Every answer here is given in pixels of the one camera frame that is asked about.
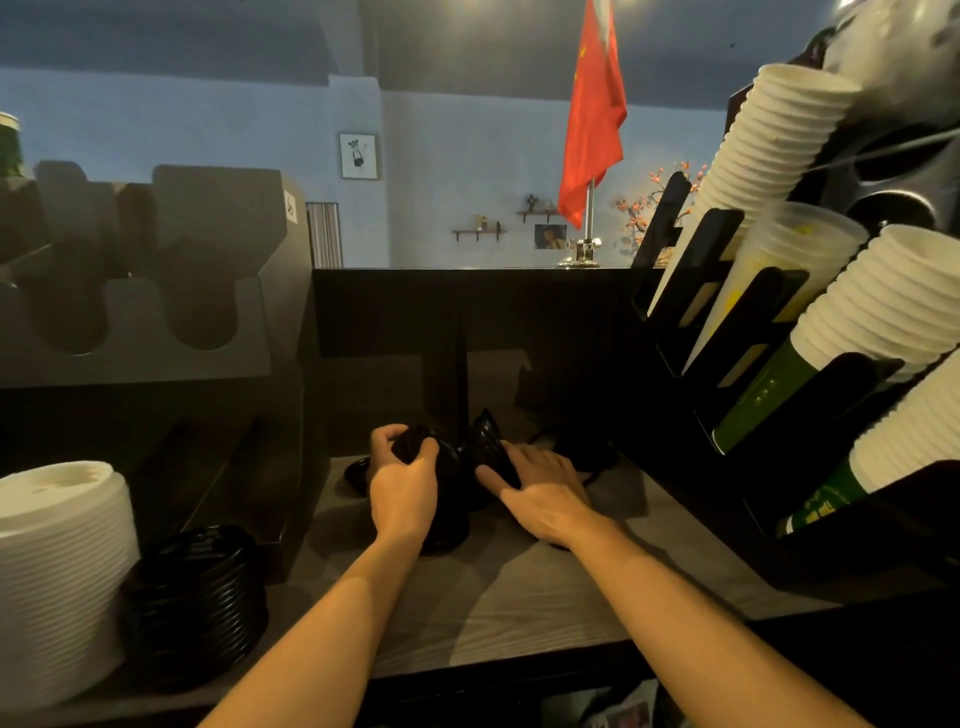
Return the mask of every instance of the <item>counter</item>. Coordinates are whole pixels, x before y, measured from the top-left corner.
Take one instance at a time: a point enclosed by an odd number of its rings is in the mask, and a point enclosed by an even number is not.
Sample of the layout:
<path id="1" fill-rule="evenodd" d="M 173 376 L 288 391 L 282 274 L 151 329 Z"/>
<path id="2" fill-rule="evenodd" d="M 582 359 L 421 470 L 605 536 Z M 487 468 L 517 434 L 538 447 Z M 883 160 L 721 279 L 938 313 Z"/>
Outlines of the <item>counter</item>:
<path id="1" fill-rule="evenodd" d="M 216 703 L 372 541 L 369 505 L 342 481 L 353 459 L 334 459 L 290 579 L 268 589 L 267 634 L 243 664 L 210 685 L 180 695 L 138 694 L 121 669 L 57 708 L 33 716 L 0 716 L 0 728 L 52 728 Z M 627 523 L 640 544 L 741 619 L 835 606 L 768 586 L 625 460 L 588 491 L 597 510 Z M 473 514 L 470 526 L 468 540 L 453 553 L 417 563 L 380 645 L 374 680 L 629 639 L 572 554 L 534 540 L 499 503 Z"/>

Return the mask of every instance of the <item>black plastic organizer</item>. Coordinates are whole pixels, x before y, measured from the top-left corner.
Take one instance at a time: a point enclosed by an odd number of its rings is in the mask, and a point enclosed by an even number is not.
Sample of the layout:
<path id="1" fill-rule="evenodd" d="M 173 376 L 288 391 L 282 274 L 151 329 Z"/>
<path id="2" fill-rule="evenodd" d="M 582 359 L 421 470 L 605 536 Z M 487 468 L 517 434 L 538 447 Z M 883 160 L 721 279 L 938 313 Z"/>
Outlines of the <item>black plastic organizer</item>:
<path id="1" fill-rule="evenodd" d="M 671 178 L 634 261 L 636 287 L 621 311 L 618 371 L 633 386 L 603 398 L 610 437 L 773 586 L 840 602 L 955 585 L 960 576 L 960 462 L 936 463 L 796 533 L 777 540 L 777 523 L 813 494 L 856 437 L 910 385 L 878 385 L 900 361 L 844 354 L 811 379 L 729 453 L 710 436 L 792 324 L 772 323 L 803 285 L 805 271 L 767 268 L 681 374 L 704 320 L 689 324 L 702 286 L 719 290 L 731 264 L 719 260 L 743 219 L 714 209 L 702 220 L 653 314 L 647 308 L 673 245 L 689 182 Z M 729 374 L 755 345 L 767 345 L 732 383 Z"/>

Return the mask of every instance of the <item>black cup lid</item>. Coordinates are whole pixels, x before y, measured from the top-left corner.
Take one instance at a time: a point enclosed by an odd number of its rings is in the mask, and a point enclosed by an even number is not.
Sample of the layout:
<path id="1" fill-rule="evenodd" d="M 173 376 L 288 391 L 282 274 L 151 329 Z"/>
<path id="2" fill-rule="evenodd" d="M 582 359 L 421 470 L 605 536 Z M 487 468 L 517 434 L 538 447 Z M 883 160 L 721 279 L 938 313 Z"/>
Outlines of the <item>black cup lid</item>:
<path id="1" fill-rule="evenodd" d="M 235 525 L 197 528 L 174 536 L 140 559 L 124 591 L 190 589 L 250 562 L 255 542 Z"/>

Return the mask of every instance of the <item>white lid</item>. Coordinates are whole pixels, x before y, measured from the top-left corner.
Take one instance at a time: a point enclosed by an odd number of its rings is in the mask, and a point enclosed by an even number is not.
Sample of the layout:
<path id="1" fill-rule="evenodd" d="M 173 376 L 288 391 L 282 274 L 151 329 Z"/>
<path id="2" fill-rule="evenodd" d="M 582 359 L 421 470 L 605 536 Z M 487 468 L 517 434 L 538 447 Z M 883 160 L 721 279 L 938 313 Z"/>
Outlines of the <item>white lid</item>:
<path id="1" fill-rule="evenodd" d="M 82 513 L 113 475 L 108 463 L 58 463 L 0 478 L 0 532 L 21 531 Z"/>

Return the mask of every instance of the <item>stack of white paper cups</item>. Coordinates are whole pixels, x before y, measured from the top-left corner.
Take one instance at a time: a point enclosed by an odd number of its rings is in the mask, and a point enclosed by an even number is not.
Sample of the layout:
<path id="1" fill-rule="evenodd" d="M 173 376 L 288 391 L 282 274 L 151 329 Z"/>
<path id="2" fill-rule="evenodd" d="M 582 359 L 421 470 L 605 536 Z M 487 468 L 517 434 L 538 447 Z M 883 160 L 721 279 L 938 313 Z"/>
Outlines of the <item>stack of white paper cups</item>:
<path id="1" fill-rule="evenodd" d="M 860 435 L 850 455 L 786 519 L 781 532 L 792 533 L 928 465 L 948 460 L 960 460 L 960 352 Z"/>
<path id="2" fill-rule="evenodd" d="M 889 225 L 800 318 L 790 341 L 815 369 L 843 352 L 902 359 L 907 381 L 960 342 L 960 240 Z"/>
<path id="3" fill-rule="evenodd" d="M 107 463 L 0 479 L 0 713 L 54 705 L 120 665 L 115 600 L 138 559 L 127 484 Z"/>
<path id="4" fill-rule="evenodd" d="M 743 224 L 722 256 L 732 260 L 763 206 L 786 199 L 860 91 L 860 84 L 827 71 L 785 63 L 760 68 L 701 185 L 648 313 L 707 211 L 744 211 Z"/>

